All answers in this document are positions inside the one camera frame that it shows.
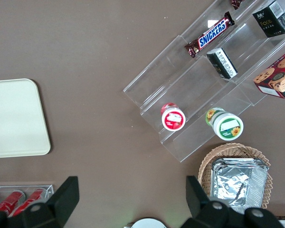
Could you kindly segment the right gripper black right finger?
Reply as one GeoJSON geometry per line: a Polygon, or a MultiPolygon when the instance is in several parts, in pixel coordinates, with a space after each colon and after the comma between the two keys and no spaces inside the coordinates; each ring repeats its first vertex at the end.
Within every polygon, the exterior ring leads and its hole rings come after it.
{"type": "Polygon", "coordinates": [[[192,217],[183,228],[282,228],[270,211],[248,208],[240,214],[226,204],[210,200],[195,176],[186,177],[186,202],[192,217]]]}

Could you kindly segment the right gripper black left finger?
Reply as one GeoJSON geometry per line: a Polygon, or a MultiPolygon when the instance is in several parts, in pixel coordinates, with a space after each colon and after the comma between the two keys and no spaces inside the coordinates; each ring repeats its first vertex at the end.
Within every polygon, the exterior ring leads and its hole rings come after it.
{"type": "Polygon", "coordinates": [[[35,203],[14,217],[0,211],[0,228],[62,228],[78,203],[78,177],[70,176],[47,202],[35,203]]]}

